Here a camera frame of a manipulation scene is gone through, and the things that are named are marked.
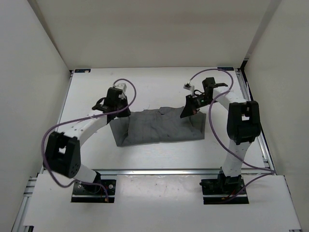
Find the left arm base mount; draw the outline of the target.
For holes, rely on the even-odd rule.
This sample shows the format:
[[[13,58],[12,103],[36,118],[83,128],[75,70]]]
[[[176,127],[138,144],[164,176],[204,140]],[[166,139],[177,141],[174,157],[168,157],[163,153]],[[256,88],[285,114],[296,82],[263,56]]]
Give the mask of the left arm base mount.
[[[88,186],[75,181],[71,195],[72,203],[114,203],[116,179],[101,179],[101,184],[105,187],[108,199],[106,199],[105,191],[99,186]]]

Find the grey pleated skirt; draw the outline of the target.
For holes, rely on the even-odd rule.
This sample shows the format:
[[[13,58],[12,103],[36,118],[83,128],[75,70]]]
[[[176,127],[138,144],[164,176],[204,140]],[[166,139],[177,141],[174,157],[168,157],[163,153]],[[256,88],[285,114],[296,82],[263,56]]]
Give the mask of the grey pleated skirt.
[[[180,118],[182,111],[182,107],[161,107],[132,112],[109,125],[118,147],[203,140],[206,114]]]

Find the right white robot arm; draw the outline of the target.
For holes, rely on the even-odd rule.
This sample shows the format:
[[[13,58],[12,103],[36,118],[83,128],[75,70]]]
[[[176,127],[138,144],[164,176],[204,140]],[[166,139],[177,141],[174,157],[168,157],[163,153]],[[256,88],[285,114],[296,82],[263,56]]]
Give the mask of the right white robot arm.
[[[256,101],[247,101],[230,90],[225,83],[216,83],[213,77],[202,82],[204,91],[195,94],[194,86],[184,84],[191,93],[186,96],[181,118],[193,116],[204,106],[212,107],[218,102],[228,111],[227,135],[230,139],[226,148],[227,156],[218,174],[217,180],[205,181],[211,190],[222,193],[236,190],[241,185],[241,168],[250,145],[261,133],[259,105]]]

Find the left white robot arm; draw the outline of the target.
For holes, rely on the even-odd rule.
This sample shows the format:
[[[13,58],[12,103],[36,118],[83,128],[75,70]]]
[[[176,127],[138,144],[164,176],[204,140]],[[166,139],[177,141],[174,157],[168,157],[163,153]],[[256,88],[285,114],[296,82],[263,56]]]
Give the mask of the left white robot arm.
[[[81,147],[115,118],[130,116],[128,106],[126,84],[113,85],[106,97],[99,99],[92,107],[85,120],[77,120],[67,131],[52,132],[44,153],[44,165],[48,172],[77,180],[90,193],[97,193],[101,188],[99,173],[81,163]]]

